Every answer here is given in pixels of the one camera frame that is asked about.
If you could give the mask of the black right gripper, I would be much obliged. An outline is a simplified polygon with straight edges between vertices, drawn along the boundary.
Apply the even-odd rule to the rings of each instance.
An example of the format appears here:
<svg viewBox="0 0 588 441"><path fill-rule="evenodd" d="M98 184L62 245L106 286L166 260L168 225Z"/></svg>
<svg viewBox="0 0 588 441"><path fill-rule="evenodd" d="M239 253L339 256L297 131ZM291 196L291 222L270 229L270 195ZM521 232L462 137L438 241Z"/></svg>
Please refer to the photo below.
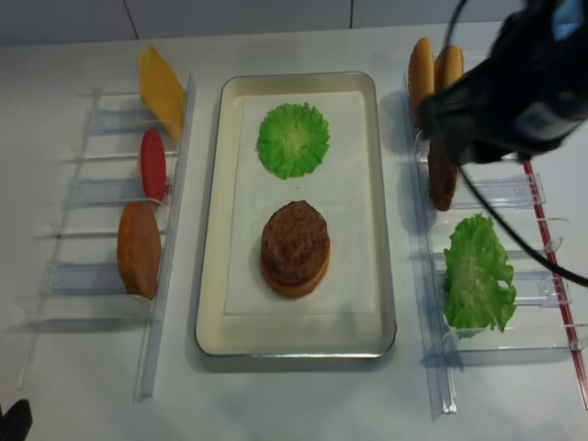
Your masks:
<svg viewBox="0 0 588 441"><path fill-rule="evenodd" d="M421 105L428 138L452 164L487 164L551 152L587 120L587 67L486 61Z"/></svg>

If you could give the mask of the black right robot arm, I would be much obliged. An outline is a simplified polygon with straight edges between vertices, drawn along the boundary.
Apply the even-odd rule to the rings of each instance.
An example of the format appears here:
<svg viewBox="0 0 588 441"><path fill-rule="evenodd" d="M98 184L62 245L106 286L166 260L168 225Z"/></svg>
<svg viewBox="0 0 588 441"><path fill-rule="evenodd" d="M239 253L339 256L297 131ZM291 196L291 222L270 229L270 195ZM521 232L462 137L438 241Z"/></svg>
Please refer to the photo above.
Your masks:
<svg viewBox="0 0 588 441"><path fill-rule="evenodd" d="M529 1L488 57L418 107L452 164L551 152L587 120L587 4Z"/></svg>

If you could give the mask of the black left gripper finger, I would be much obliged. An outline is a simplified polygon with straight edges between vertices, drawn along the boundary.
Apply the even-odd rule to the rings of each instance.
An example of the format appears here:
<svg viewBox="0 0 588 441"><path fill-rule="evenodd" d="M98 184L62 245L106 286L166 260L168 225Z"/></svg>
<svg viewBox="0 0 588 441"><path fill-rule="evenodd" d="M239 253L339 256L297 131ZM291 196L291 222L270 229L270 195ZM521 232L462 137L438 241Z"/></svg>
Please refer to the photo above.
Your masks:
<svg viewBox="0 0 588 441"><path fill-rule="evenodd" d="M21 399L1 413L1 441L25 441L33 424L29 400Z"/></svg>

